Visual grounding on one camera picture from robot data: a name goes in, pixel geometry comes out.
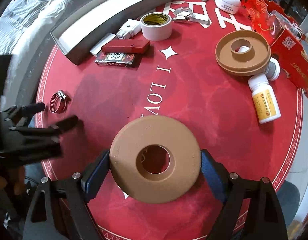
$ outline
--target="cardboard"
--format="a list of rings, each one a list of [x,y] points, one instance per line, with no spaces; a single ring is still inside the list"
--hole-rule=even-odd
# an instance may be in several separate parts
[[[116,33],[128,20],[136,19],[171,0],[92,0],[50,33],[66,57],[79,65],[90,49],[107,33]]]
[[[242,46],[249,49],[238,52]],[[216,60],[229,74],[252,76],[263,73],[271,57],[270,45],[260,34],[241,30],[227,34],[215,49]]]

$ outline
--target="metal screw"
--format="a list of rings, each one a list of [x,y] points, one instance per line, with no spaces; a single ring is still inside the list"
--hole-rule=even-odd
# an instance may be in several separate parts
[[[72,178],[73,179],[79,179],[81,177],[81,174],[79,172],[75,172],[73,175],[72,175]]]
[[[237,173],[235,173],[235,172],[230,173],[230,178],[231,179],[237,179],[238,178]]]
[[[46,183],[48,181],[48,177],[43,177],[40,181],[41,183]]]
[[[263,178],[262,178],[262,181],[263,181],[265,184],[270,183],[270,179],[267,178],[267,177],[263,177]]]

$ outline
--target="brown bowl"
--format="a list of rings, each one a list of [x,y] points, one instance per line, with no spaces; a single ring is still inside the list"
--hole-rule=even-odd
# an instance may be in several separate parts
[[[238,52],[241,46],[249,49]],[[227,73],[252,76],[264,72],[271,58],[271,48],[260,34],[241,30],[225,35],[216,45],[215,56]]]

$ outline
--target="masking tape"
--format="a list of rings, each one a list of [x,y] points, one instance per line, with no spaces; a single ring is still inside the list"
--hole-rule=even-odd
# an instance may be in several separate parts
[[[149,13],[140,19],[143,36],[150,41],[162,41],[172,34],[172,18],[165,13]]]
[[[148,146],[164,148],[170,162],[153,174],[142,165]],[[201,170],[201,150],[192,132],[181,122],[162,115],[135,119],[116,135],[110,149],[111,172],[130,197],[145,203],[165,203],[185,194]]]

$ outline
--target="brown circular container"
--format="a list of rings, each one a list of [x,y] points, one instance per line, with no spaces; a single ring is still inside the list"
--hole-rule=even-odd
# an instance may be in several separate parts
[[[170,162],[153,174],[141,164],[143,150],[164,148]],[[111,172],[129,196],[145,203],[165,203],[185,194],[201,170],[201,150],[195,136],[181,122],[161,115],[135,119],[116,135],[110,149]]]
[[[249,49],[237,52],[241,46]],[[225,35],[216,45],[215,56],[227,73],[252,76],[264,72],[271,58],[271,48],[260,34],[241,30]]]

